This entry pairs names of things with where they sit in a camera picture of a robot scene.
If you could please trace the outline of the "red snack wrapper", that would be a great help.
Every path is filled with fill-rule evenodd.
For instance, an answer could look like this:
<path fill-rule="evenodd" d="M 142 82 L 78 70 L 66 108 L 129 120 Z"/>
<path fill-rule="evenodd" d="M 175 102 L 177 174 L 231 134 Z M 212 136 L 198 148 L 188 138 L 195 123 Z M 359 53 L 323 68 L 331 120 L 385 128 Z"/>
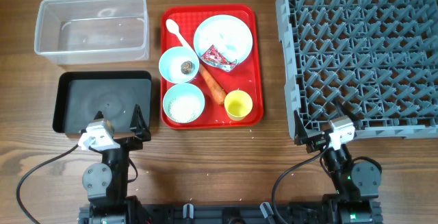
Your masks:
<path fill-rule="evenodd" d="M 204 52 L 204 54 L 201 56 L 201 60 L 210 66 L 226 72 L 232 71 L 237 66 L 237 60 L 229 61 L 217 50 L 214 45 Z"/>

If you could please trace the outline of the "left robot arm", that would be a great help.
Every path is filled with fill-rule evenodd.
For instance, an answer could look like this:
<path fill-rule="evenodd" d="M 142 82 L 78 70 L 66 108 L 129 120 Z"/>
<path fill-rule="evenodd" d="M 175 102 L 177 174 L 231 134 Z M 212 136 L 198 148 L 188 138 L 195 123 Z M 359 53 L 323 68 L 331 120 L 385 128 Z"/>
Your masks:
<path fill-rule="evenodd" d="M 141 108 L 135 105 L 129 129 L 132 136 L 114 137 L 114 127 L 101 111 L 81 132 L 78 145 L 83 150 L 101 154 L 100 163 L 90 165 L 82 177 L 87 191 L 88 208 L 79 210 L 78 223 L 151 223 L 151 215 L 136 196 L 127 194 L 129 167 L 134 163 L 129 158 L 131 151 L 141 150 L 143 143 L 151 140 L 151 133 L 144 121 Z"/>

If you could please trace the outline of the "light blue bowl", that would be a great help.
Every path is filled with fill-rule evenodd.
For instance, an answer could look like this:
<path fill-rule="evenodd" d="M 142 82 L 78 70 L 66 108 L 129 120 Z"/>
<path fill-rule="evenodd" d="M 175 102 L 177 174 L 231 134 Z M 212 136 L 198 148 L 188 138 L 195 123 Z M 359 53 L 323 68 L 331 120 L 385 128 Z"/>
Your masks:
<path fill-rule="evenodd" d="M 185 61 L 194 64 L 194 70 L 185 75 L 181 72 L 181 65 Z M 172 84 L 182 84 L 192 81 L 199 70 L 199 59 L 193 50 L 185 47 L 172 47 L 166 50 L 159 60 L 159 72 L 161 76 Z"/>

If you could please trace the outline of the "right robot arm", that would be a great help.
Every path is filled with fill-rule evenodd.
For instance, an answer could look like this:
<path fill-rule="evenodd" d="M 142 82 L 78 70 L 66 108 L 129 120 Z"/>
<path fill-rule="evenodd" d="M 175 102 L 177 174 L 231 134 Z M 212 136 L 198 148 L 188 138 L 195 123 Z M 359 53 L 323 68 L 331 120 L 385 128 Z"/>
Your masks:
<path fill-rule="evenodd" d="M 381 204 L 376 201 L 382 180 L 382 167 L 369 157 L 353 158 L 346 144 L 356 138 L 360 119 L 337 99 L 337 114 L 323 132 L 311 134 L 298 112 L 294 113 L 295 143 L 308 153 L 319 151 L 320 164 L 330 177 L 335 194 L 325 194 L 320 202 L 291 203 L 290 223 L 379 224 Z"/>

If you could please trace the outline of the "orange carrot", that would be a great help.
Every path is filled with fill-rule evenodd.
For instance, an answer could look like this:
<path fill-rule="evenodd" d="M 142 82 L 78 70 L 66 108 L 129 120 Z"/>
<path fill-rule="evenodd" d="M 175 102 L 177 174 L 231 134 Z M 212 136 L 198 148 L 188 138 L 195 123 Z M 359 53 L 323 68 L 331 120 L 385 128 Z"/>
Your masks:
<path fill-rule="evenodd" d="M 199 65 L 198 71 L 205 80 L 205 83 L 207 84 L 207 87 L 209 88 L 214 101 L 218 105 L 223 105 L 225 97 L 227 95 L 226 92 L 202 64 Z"/>

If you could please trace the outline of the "white plastic spoon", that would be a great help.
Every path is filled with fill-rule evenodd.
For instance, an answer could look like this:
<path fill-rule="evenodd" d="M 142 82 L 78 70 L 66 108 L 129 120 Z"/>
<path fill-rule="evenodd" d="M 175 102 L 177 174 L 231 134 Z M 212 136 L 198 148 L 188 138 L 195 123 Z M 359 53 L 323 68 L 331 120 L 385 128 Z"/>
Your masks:
<path fill-rule="evenodd" d="M 181 45 L 185 48 L 188 49 L 192 49 L 192 47 L 190 46 L 190 44 L 185 40 L 185 38 L 181 35 L 180 31 L 179 31 L 179 26 L 178 24 L 172 20 L 172 19 L 167 19 L 166 20 L 166 28 L 167 30 L 171 33 L 174 34 L 177 39 L 179 40 L 179 42 L 181 43 Z"/>

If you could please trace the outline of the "light blue plate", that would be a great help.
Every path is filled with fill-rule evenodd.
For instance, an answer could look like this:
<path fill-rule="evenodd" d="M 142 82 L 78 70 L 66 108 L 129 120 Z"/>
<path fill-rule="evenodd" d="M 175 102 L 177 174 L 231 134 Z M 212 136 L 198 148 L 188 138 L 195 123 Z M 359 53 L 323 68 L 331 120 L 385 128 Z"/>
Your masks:
<path fill-rule="evenodd" d="M 205 19 L 197 27 L 193 45 L 199 57 L 213 45 L 229 62 L 241 64 L 253 49 L 253 35 L 239 18 L 220 14 Z"/>

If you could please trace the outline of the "green bowl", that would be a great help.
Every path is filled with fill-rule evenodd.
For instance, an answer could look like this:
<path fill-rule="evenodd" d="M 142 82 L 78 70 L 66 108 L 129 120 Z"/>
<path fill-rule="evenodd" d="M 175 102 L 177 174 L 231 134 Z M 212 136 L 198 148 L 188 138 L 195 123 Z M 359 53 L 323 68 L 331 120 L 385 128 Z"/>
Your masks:
<path fill-rule="evenodd" d="M 172 99 L 174 99 L 176 97 L 180 97 L 180 96 L 195 96 L 195 97 L 197 97 L 201 103 L 201 112 L 200 112 L 199 116 L 203 113 L 203 110 L 205 107 L 205 97 L 204 97 L 203 92 L 197 86 L 195 86 L 193 84 L 189 84 L 189 83 L 176 84 L 166 92 L 166 94 L 164 95 L 164 98 L 163 98 L 163 103 L 162 103 L 164 113 L 168 118 L 170 118 L 171 121 L 173 121 L 173 120 L 171 119 L 171 117 L 168 113 L 169 103 Z"/>

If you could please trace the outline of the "brown mushroom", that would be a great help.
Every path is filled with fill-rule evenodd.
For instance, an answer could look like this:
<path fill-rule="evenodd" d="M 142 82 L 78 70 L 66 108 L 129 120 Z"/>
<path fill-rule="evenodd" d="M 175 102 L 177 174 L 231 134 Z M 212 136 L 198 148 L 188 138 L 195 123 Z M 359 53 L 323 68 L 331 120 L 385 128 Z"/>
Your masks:
<path fill-rule="evenodd" d="M 181 65 L 181 72 L 185 75 L 189 75 L 194 70 L 194 64 L 191 61 L 185 61 Z"/>

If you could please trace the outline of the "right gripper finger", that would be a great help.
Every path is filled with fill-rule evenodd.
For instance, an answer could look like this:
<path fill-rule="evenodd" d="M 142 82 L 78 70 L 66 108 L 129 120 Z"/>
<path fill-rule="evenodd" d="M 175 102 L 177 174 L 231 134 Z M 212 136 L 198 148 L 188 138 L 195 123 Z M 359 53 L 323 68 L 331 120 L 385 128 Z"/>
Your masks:
<path fill-rule="evenodd" d="M 307 130 L 302 123 L 300 115 L 297 110 L 294 111 L 295 120 L 295 137 L 307 137 Z"/>
<path fill-rule="evenodd" d="M 347 116 L 352 121 L 356 129 L 361 129 L 361 120 L 359 117 L 353 114 L 345 105 L 341 103 L 341 101 L 339 101 L 339 99 L 334 99 L 333 104 L 335 105 L 338 117 Z"/>

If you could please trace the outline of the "white rice pile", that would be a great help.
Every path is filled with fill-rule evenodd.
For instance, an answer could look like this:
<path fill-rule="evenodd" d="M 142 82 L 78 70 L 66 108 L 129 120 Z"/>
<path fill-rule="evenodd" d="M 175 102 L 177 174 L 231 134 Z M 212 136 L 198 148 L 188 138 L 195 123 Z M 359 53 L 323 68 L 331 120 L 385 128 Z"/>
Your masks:
<path fill-rule="evenodd" d="M 201 112 L 201 103 L 195 96 L 180 96 L 172 99 L 168 106 L 171 119 L 177 123 L 189 123 Z"/>

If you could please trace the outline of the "yellow cup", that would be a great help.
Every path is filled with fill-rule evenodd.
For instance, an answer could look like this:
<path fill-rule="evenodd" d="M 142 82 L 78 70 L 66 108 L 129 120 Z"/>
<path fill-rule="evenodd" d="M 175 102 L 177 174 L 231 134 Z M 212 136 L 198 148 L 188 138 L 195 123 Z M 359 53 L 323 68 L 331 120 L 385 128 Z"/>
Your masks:
<path fill-rule="evenodd" d="M 224 108 L 233 121 L 241 121 L 249 115 L 253 108 L 253 100 L 243 90 L 233 90 L 224 99 Z"/>

